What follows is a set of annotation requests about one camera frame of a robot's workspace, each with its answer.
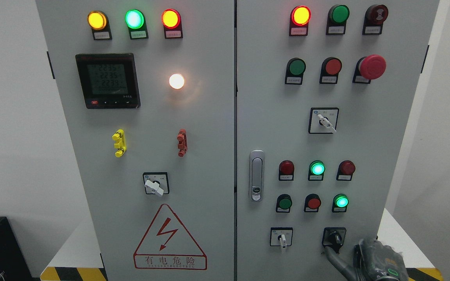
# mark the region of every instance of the lightning bolt symbol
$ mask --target lightning bolt symbol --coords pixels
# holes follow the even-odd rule
[[[164,242],[164,244],[161,244],[161,247],[159,248],[159,251],[161,251],[162,249],[166,248],[166,243],[168,243],[168,241],[171,239],[171,237],[173,237],[173,235],[175,235],[175,233],[177,233],[177,231],[178,231],[178,228],[177,228],[177,229],[174,229],[172,231],[165,231],[165,232],[163,232],[164,228],[169,224],[169,222],[171,222],[171,219],[168,217],[168,218],[166,218],[166,221],[164,221],[164,224],[161,226],[161,229],[159,229],[159,232],[156,235],[156,236],[159,236],[159,235],[171,233],[171,235],[169,236],[168,240],[166,240],[166,242]]]

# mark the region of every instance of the red push button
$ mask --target red push button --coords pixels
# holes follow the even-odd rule
[[[351,176],[355,173],[355,164],[350,160],[345,160],[339,164],[339,172],[345,176]]]
[[[366,18],[374,25],[382,25],[388,18],[388,8],[385,5],[372,5],[366,11]]]
[[[369,80],[380,78],[385,70],[386,61],[380,55],[368,55],[359,66],[361,76]]]
[[[283,174],[293,174],[295,172],[295,164],[289,160],[282,161],[279,165],[279,171]]]
[[[307,207],[311,208],[312,210],[318,209],[320,207],[320,199],[319,198],[310,199],[309,203],[307,204]]]
[[[331,59],[325,65],[325,71],[330,75],[336,75],[341,71],[341,62],[339,59]]]

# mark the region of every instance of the gray metal panel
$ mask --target gray metal panel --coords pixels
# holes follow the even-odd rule
[[[325,35],[333,5],[350,8],[346,34]],[[367,8],[385,4],[390,15],[380,36],[363,36]],[[341,255],[351,261],[353,245],[375,237],[402,142],[437,0],[380,3],[352,1],[263,1],[237,3],[237,279],[344,280],[321,253],[324,227],[343,226]],[[289,37],[289,16],[297,5],[312,12],[307,37]],[[385,74],[370,85],[352,84],[357,61],[377,53],[386,58]],[[286,63],[307,63],[303,85],[285,85]],[[337,85],[318,83],[327,57],[343,70]],[[307,133],[311,107],[338,107],[335,135]],[[265,151],[263,198],[248,196],[248,160]],[[280,162],[295,164],[294,181],[278,181]],[[322,160],[324,181],[308,181],[309,164]],[[336,181],[339,163],[352,160],[352,181]],[[293,199],[290,213],[276,213],[280,194]],[[304,213],[308,194],[320,196],[318,213]],[[348,212],[332,213],[332,199],[347,194]],[[281,253],[270,247],[270,227],[293,227],[293,245]]]
[[[234,2],[36,2],[109,280],[233,279]],[[182,15],[183,39],[164,39],[161,13],[168,8]],[[129,9],[145,15],[148,39],[130,40],[124,22]],[[93,40],[86,21],[92,10],[107,14],[112,41]],[[128,52],[135,56],[141,108],[86,109],[75,55]],[[186,78],[179,91],[168,85],[173,73]],[[121,158],[111,139],[118,128],[127,138]],[[183,158],[177,156],[181,128],[189,142]],[[170,183],[162,198],[143,187],[142,173],[158,171],[167,171]],[[135,269],[136,247],[162,203],[206,253],[207,270]]]

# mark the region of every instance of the digital power meter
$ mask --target digital power meter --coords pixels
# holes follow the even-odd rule
[[[75,61],[87,108],[140,107],[132,53],[80,53]]]

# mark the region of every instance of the yellow indicator light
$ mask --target yellow indicator light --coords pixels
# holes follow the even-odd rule
[[[181,89],[185,84],[185,78],[180,73],[170,76],[170,86],[173,89]]]
[[[180,25],[180,14],[175,9],[167,9],[162,13],[161,21],[165,27],[169,29],[175,28]]]
[[[310,20],[310,9],[307,6],[298,6],[291,12],[291,21],[295,25],[306,25]]]
[[[88,14],[88,23],[94,30],[102,30],[107,26],[107,17],[101,11],[91,11]]]

